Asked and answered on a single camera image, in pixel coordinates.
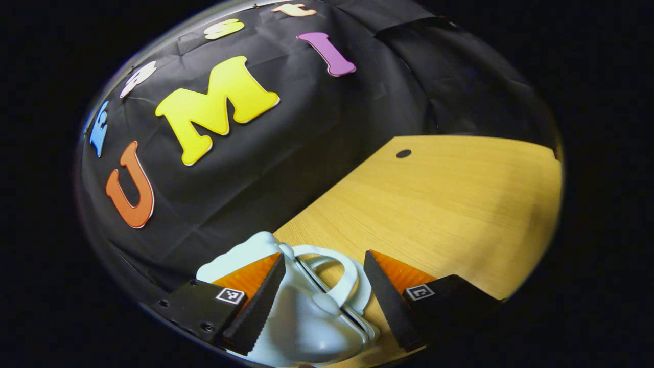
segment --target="wooden table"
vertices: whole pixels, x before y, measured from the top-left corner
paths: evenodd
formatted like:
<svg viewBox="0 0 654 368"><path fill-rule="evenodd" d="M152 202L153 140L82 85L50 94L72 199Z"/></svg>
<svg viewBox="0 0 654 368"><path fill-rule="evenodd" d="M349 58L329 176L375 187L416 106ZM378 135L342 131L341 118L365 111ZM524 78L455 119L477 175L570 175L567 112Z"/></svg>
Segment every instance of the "wooden table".
<svg viewBox="0 0 654 368"><path fill-rule="evenodd" d="M399 151L410 149L404 158ZM470 281L497 299L534 269L554 233L562 165L551 149L473 136L395 137L274 234L364 262L373 249L437 278ZM331 287L340 264L319 272ZM408 355L377 299L364 317L377 345L330 367L373 367Z"/></svg>

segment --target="yellow letter m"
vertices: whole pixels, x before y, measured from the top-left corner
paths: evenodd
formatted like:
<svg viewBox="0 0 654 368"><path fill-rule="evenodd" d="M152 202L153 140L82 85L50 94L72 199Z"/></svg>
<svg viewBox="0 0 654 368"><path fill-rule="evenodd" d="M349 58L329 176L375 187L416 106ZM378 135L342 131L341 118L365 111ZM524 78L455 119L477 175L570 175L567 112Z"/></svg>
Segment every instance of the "yellow letter m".
<svg viewBox="0 0 654 368"><path fill-rule="evenodd" d="M225 136L230 132L227 99L234 105L234 121L246 123L272 109L279 96L268 92L245 67L245 56L216 65L209 74L207 94L180 88L157 106L154 114L165 115L182 145L182 162L195 164L213 146L209 136L200 136L192 122Z"/></svg>

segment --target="black cloth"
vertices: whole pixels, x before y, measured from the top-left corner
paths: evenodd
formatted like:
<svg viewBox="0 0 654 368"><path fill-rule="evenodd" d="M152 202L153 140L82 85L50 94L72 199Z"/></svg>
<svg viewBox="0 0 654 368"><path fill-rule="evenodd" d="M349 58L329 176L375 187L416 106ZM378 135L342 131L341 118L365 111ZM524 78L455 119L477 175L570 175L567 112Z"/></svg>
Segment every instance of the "black cloth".
<svg viewBox="0 0 654 368"><path fill-rule="evenodd" d="M130 294L151 303L196 270L261 230L275 231L395 136L470 134L551 147L549 122L531 87L479 39L407 1L312 1L305 18L264 5L216 19L245 27L207 40L202 25L159 42L104 100L107 135L101 158L80 141L76 171L81 218L95 251ZM296 35L321 31L356 72L335 78ZM279 105L230 133L209 135L213 148L191 167L157 105L178 88L207 92L210 70L235 56ZM125 98L125 82L142 65L157 70ZM91 110L89 121L96 111ZM120 156L131 141L154 190L154 212L130 228L106 195L119 170L127 199L138 192ZM130 281L131 275L140 275Z"/></svg>

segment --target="mug handle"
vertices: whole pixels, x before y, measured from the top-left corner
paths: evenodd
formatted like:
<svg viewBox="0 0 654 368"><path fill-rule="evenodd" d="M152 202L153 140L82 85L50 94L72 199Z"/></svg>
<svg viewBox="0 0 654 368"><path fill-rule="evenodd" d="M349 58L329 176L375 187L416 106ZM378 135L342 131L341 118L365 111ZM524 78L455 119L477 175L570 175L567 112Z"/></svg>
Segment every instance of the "mug handle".
<svg viewBox="0 0 654 368"><path fill-rule="evenodd" d="M358 278L358 272L356 266L354 265L354 262L352 262L352 260L346 255L339 253L337 251L326 249L326 248L318 248L309 245L294 246L293 253L295 257L305 254L324 255L329 258L333 258L336 261L339 261L343 265L345 271L343 272L343 275L341 279L338 281L338 283L336 284L336 286L334 286L326 294L319 293L314 295L313 297L313 300L322 309L332 314L339 314L340 308L347 301L348 297L350 296L350 293L354 289L354 285Z"/></svg>
<svg viewBox="0 0 654 368"><path fill-rule="evenodd" d="M370 286L370 281L368 280L368 277L366 276L366 272L364 271L364 265L361 264L361 262L357 261L356 259L353 259L352 257L349 257L352 262L354 262L354 265L356 266L356 270L358 272L358 279L359 279L359 285L354 291L354 294L347 299L346 304L349 305L355 312L359 313L361 316L364 315L364 309L368 305L368 302L370 301L370 295L372 294L372 286ZM335 259L331 257L327 257L326 255L319 255L318 257L313 257L309 259L305 259L304 263L307 264L312 270L316 271L316 269L325 263L331 263L336 261Z"/></svg>

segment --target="foam letter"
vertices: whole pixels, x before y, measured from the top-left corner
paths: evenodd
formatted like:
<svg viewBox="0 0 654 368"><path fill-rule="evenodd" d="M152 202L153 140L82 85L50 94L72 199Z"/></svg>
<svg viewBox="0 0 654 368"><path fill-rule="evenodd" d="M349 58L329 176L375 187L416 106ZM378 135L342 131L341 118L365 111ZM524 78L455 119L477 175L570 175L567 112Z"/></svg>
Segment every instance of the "foam letter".
<svg viewBox="0 0 654 368"><path fill-rule="evenodd" d="M283 4L273 9L273 12L279 12L288 15L288 16L310 16L316 14L316 11L313 9L303 10L300 7L303 7L304 4Z"/></svg>
<svg viewBox="0 0 654 368"><path fill-rule="evenodd" d="M154 114L165 115L182 145L182 162L195 164L213 146L209 136L200 136L191 122L225 136L230 132L227 99L234 105L234 121L246 123L279 103L245 67L245 56L236 56L216 65L209 74L207 94L180 88L157 106Z"/></svg>
<svg viewBox="0 0 654 368"><path fill-rule="evenodd" d="M105 108L108 103L109 101L105 101L105 103L102 104L102 107L100 107L100 111L97 113L97 117L93 124L93 129L91 130L91 138L89 139L89 143L95 146L95 152L98 157L102 154L102 144L105 142L105 136L107 135L107 126L105 125L103 128L102 124L107 121Z"/></svg>
<svg viewBox="0 0 654 368"><path fill-rule="evenodd" d="M240 31L245 24L239 22L238 19L227 19L223 20L220 23L216 23L213 26L205 29L204 33L206 34L206 39L218 39L222 36L227 36L230 33Z"/></svg>
<svg viewBox="0 0 654 368"><path fill-rule="evenodd" d="M143 172L143 167L136 157L136 141L131 142L123 151L120 157L120 165L125 166L129 171L131 179L134 180L136 188L139 190L139 203L132 206L125 197L120 184L118 183L118 170L114 170L107 180L107 195L114 202L114 206L122 216L125 222L135 228L140 229L152 216L154 210L154 192L148 177Z"/></svg>
<svg viewBox="0 0 654 368"><path fill-rule="evenodd" d="M149 62L145 64L142 68L136 71L128 80L125 82L125 88L120 92L120 98L123 98L131 92L138 84L141 84L143 81L148 79L157 68L154 66L157 64L156 61Z"/></svg>
<svg viewBox="0 0 654 368"><path fill-rule="evenodd" d="M307 41L322 56L327 63L327 73L334 77L340 77L349 73L354 73L356 66L348 62L341 55L336 47L329 42L329 36L323 32L309 32L298 35L298 39Z"/></svg>

